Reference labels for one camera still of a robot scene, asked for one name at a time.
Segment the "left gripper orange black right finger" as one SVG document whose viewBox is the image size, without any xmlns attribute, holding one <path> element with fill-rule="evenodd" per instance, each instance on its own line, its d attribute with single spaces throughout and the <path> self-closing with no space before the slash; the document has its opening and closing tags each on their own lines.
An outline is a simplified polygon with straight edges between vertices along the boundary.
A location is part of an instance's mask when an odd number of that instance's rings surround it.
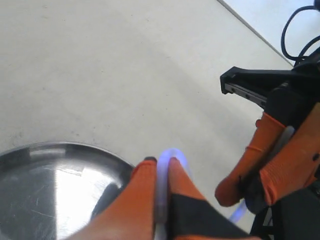
<svg viewBox="0 0 320 240">
<path fill-rule="evenodd" d="M 168 166 L 169 240 L 251 240 L 253 237 L 216 211 L 193 184 L 181 163 Z"/>
</svg>

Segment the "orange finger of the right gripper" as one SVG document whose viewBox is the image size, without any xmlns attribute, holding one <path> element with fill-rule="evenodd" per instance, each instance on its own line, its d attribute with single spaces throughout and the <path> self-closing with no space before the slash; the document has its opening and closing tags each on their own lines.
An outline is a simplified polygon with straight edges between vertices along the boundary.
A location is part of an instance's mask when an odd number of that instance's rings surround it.
<svg viewBox="0 0 320 240">
<path fill-rule="evenodd" d="M 245 180 L 262 167 L 266 156 L 285 129 L 285 125 L 265 112 L 255 126 L 256 130 L 242 157 L 215 189 L 215 198 L 223 207 L 231 207 L 244 197 Z"/>
<path fill-rule="evenodd" d="M 267 205 L 310 185 L 320 164 L 320 104 L 282 150 L 259 171 Z"/>
</svg>

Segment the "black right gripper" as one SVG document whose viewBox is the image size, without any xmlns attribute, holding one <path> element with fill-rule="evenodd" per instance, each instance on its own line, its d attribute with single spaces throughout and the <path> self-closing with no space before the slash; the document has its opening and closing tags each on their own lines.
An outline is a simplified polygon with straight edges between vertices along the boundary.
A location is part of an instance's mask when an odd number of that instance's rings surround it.
<svg viewBox="0 0 320 240">
<path fill-rule="evenodd" d="M 234 66 L 220 76 L 220 86 L 223 94 L 243 97 L 297 130 L 320 100 L 320 58 L 309 56 L 291 70 Z"/>
</svg>

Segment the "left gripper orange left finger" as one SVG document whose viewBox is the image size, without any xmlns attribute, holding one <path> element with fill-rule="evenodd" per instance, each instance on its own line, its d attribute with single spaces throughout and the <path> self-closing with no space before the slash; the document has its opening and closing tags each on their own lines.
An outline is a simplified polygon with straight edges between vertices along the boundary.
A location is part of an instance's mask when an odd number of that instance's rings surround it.
<svg viewBox="0 0 320 240">
<path fill-rule="evenodd" d="M 102 213 L 69 240 L 152 240 L 157 160 L 146 157 L 133 170 L 129 184 Z"/>
</svg>

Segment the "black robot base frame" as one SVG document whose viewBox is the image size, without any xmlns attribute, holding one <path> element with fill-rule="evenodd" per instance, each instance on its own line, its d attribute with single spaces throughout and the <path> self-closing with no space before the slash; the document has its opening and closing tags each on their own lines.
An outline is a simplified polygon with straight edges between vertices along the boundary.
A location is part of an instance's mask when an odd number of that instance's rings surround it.
<svg viewBox="0 0 320 240">
<path fill-rule="evenodd" d="M 318 240 L 320 238 L 320 183 L 316 181 L 268 206 L 247 200 L 255 214 L 250 234 L 262 240 Z"/>
</svg>

